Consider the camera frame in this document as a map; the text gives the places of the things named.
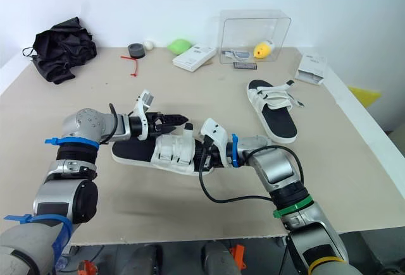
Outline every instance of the green ring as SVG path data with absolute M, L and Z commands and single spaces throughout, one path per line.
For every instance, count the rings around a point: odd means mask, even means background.
M 281 218 L 283 215 L 290 214 L 292 212 L 295 212 L 296 210 L 299 210 L 301 207 L 304 207 L 305 205 L 309 204 L 312 201 L 312 197 L 308 195 L 306 198 L 302 199 L 300 202 L 297 202 L 296 204 L 290 205 L 289 207 L 286 207 L 281 210 L 275 210 L 273 212 L 274 218 Z

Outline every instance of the acrylic box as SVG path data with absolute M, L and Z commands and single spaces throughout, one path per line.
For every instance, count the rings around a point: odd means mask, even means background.
M 222 11 L 218 32 L 218 52 L 221 63 L 275 61 L 283 46 L 290 23 L 291 18 L 279 10 Z M 270 55 L 262 59 L 254 58 L 254 47 L 266 40 L 274 44 Z

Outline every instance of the yellow toy duck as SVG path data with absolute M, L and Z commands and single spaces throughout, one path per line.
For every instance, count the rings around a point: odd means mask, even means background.
M 255 58 L 258 59 L 263 59 L 267 57 L 268 55 L 271 54 L 271 52 L 274 50 L 274 43 L 271 40 L 266 40 L 263 42 L 260 42 L 256 47 L 254 48 L 253 54 Z

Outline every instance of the red cable tie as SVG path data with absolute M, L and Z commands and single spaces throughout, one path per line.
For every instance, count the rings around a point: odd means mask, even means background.
M 122 59 L 129 59 L 129 60 L 134 60 L 135 61 L 135 63 L 136 63 L 136 67 L 135 67 L 135 73 L 133 73 L 133 74 L 130 74 L 131 76 L 134 76 L 134 77 L 136 77 L 138 74 L 138 61 L 137 61 L 137 59 L 136 58 L 131 58 L 131 57 L 126 57 L 126 56 L 121 56 L 121 58 Z

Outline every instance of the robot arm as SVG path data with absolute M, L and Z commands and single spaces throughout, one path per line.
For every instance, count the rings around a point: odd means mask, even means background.
M 96 213 L 98 191 L 96 157 L 107 141 L 144 140 L 168 133 L 188 121 L 181 115 L 145 113 L 153 96 L 144 91 L 138 97 L 134 115 L 103 114 L 82 109 L 67 117 L 63 137 L 46 143 L 59 145 L 56 160 L 34 200 L 34 215 L 7 216 L 17 220 L 0 235 L 0 274 L 48 275 L 73 232 Z
M 205 122 L 201 134 L 204 136 L 202 145 L 208 152 L 218 150 L 225 167 L 245 164 L 255 169 L 277 208 L 274 217 L 289 231 L 287 248 L 299 274 L 360 274 L 348 264 L 342 240 L 308 193 L 284 151 L 276 148 L 280 146 L 263 144 L 259 137 L 238 140 L 235 135 L 232 142 L 227 142 L 224 140 L 226 131 L 212 119 Z

